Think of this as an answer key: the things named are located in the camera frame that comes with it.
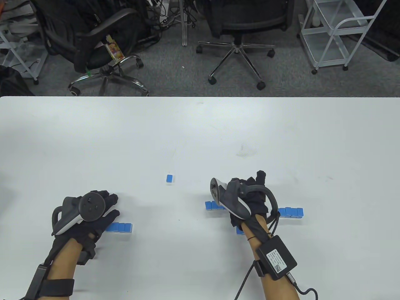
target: black bag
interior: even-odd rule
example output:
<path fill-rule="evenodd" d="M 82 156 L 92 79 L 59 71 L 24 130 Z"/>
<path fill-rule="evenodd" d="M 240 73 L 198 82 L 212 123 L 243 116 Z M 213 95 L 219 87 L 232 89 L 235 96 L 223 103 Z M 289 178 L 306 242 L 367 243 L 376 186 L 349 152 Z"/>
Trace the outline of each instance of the black bag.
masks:
<path fill-rule="evenodd" d="M 2 96 L 34 96 L 34 94 L 17 70 L 0 66 L 0 97 Z"/>

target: office chair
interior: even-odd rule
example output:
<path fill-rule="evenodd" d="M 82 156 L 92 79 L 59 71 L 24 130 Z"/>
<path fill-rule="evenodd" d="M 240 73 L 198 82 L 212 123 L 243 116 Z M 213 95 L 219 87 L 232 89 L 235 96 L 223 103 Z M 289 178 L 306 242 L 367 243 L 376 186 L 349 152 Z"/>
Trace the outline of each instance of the office chair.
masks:
<path fill-rule="evenodd" d="M 139 88 L 142 96 L 148 96 L 148 89 L 138 79 L 125 75 L 121 65 L 135 59 L 138 68 L 143 67 L 142 60 L 137 55 L 130 55 L 136 44 L 139 24 L 139 13 L 132 8 L 124 8 L 107 18 L 94 29 L 82 18 L 75 6 L 64 0 L 32 0 L 40 33 L 44 45 L 50 55 L 60 54 L 74 64 L 74 69 L 86 75 L 71 82 L 68 90 L 74 96 L 79 96 L 80 90 L 74 86 L 83 80 L 101 78 L 99 96 L 104 96 L 109 80 L 118 80 L 123 83 L 134 84 Z M 117 42 L 126 57 L 117 64 L 109 65 L 112 58 L 106 47 L 98 46 L 106 35 Z"/>
<path fill-rule="evenodd" d="M 280 28 L 286 31 L 292 24 L 294 0 L 196 0 L 201 1 L 204 15 L 210 27 L 212 36 L 219 38 L 223 34 L 232 35 L 232 43 L 198 42 L 196 53 L 203 52 L 203 46 L 230 48 L 222 61 L 208 76 L 208 82 L 213 85 L 217 80 L 215 72 L 228 57 L 241 54 L 258 78 L 257 88 L 265 88 L 265 82 L 248 58 L 244 49 L 269 49 L 268 56 L 274 57 L 273 45 L 244 44 L 243 35 Z"/>

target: floor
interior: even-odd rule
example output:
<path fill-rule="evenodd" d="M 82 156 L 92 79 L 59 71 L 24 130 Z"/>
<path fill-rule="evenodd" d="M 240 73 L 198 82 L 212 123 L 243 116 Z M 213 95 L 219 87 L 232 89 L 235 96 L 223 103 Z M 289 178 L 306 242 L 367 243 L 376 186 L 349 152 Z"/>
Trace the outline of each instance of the floor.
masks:
<path fill-rule="evenodd" d="M 294 16 L 304 12 L 297 5 Z M 266 88 L 256 89 L 256 77 L 241 56 L 233 56 L 215 75 L 217 84 L 210 85 L 208 74 L 222 60 L 227 50 L 205 48 L 196 54 L 197 41 L 212 41 L 207 22 L 200 19 L 196 27 L 189 26 L 188 46 L 181 46 L 181 28 L 177 25 L 164 32 L 162 40 L 139 53 L 144 68 L 136 69 L 132 62 L 126 73 L 137 77 L 149 89 L 150 96 L 400 96 L 400 60 L 387 62 L 361 46 L 344 72 L 340 66 L 322 68 L 311 74 L 310 65 L 300 40 L 297 19 L 286 31 L 273 30 L 246 37 L 246 42 L 276 45 L 276 55 L 269 58 L 266 51 L 248 52 L 250 60 L 264 78 Z M 345 38 L 350 47 L 355 43 Z M 79 77 L 73 65 L 61 56 L 51 56 L 40 75 L 40 84 L 29 81 L 32 92 L 40 96 L 70 95 L 67 85 Z M 83 96 L 96 96 L 100 79 L 76 85 Z M 130 86 L 109 84 L 109 96 L 140 96 Z"/>

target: chair leg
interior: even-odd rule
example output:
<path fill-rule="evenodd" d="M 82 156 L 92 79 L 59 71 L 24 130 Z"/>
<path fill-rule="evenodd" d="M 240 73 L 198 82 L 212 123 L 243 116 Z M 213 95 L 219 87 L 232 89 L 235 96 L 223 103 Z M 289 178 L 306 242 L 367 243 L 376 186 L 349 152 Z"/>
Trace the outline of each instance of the chair leg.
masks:
<path fill-rule="evenodd" d="M 99 96 L 104 96 L 106 93 L 108 85 L 108 77 L 103 77 L 103 82 L 101 83 L 100 91 L 99 91 Z"/>
<path fill-rule="evenodd" d="M 130 76 L 121 75 L 121 74 L 118 74 L 118 73 L 113 73 L 113 75 L 114 75 L 114 77 L 116 79 L 119 79 L 122 82 L 135 84 L 142 91 L 142 96 L 147 97 L 149 95 L 149 91 L 146 88 L 146 86 L 142 82 L 137 80 L 136 78 L 133 78 L 133 77 L 130 77 Z"/>
<path fill-rule="evenodd" d="M 136 59 L 136 64 L 138 64 L 138 62 L 142 62 L 142 59 L 140 58 L 140 56 L 136 55 L 136 54 L 131 54 L 130 56 L 127 56 L 126 58 L 124 58 L 123 60 L 121 60 L 119 63 L 113 65 L 112 67 L 115 68 L 116 66 L 120 66 L 123 63 L 125 63 L 126 61 L 135 58 Z"/>
<path fill-rule="evenodd" d="M 253 70 L 253 72 L 256 74 L 257 78 L 259 81 L 262 81 L 262 78 L 260 76 L 260 74 L 258 73 L 258 71 L 256 70 L 256 68 L 253 66 L 252 62 L 250 61 L 250 59 L 248 58 L 246 52 L 243 50 L 243 48 L 239 48 L 239 52 L 241 53 L 241 55 L 244 57 L 244 59 L 246 60 L 246 62 L 248 63 L 248 65 L 250 66 L 250 68 Z"/>
<path fill-rule="evenodd" d="M 273 49 L 274 45 L 263 45 L 263 44 L 243 44 L 243 48 L 260 48 L 260 49 Z"/>
<path fill-rule="evenodd" d="M 198 44 L 205 46 L 232 47 L 232 43 L 212 43 L 199 41 Z"/>
<path fill-rule="evenodd" d="M 234 52 L 235 47 L 232 47 L 229 52 L 224 56 L 224 58 L 221 60 L 221 62 L 218 64 L 218 66 L 215 67 L 215 69 L 210 73 L 210 75 L 208 76 L 208 80 L 211 80 L 211 78 L 213 77 L 214 73 L 220 68 L 220 66 L 224 63 L 224 61 L 231 56 L 231 54 Z"/>
<path fill-rule="evenodd" d="M 96 74 L 93 74 L 93 75 L 85 75 L 85 76 L 79 77 L 77 80 L 72 81 L 68 85 L 68 89 L 70 90 L 72 88 L 72 86 L 74 84 L 76 84 L 77 82 L 80 82 L 80 81 L 83 81 L 83 80 L 86 80 L 86 79 L 95 79 L 95 78 L 100 78 L 100 77 L 101 77 L 100 73 L 96 73 Z"/>

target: label sticker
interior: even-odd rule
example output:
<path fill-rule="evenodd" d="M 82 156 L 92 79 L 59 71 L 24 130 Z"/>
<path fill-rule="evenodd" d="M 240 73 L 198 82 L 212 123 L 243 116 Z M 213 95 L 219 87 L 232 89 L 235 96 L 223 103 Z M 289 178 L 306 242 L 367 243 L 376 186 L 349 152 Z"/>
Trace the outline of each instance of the label sticker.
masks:
<path fill-rule="evenodd" d="M 269 252 L 266 257 L 274 267 L 277 274 L 288 267 L 276 249 Z"/>

